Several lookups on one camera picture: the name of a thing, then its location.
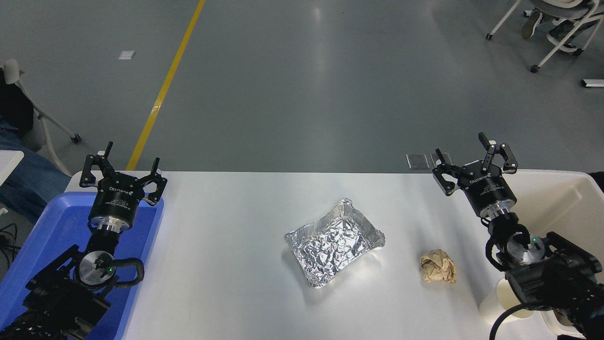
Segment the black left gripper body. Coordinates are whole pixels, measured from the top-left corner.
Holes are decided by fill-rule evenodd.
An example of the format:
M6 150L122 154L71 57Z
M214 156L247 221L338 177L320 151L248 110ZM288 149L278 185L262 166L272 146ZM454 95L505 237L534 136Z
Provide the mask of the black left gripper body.
M149 182L123 173L106 177L99 182L97 196L89 218L112 217L133 220L140 201L144 198L143 187Z

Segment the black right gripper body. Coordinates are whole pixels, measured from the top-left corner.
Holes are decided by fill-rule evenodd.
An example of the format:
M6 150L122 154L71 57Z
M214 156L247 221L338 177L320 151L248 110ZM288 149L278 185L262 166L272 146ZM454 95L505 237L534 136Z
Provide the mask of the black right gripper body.
M516 196L504 180L500 167L491 164L483 173L482 163L469 163L462 167L469 177L459 178L462 189L477 217L492 217L496 210L510 210L516 203Z

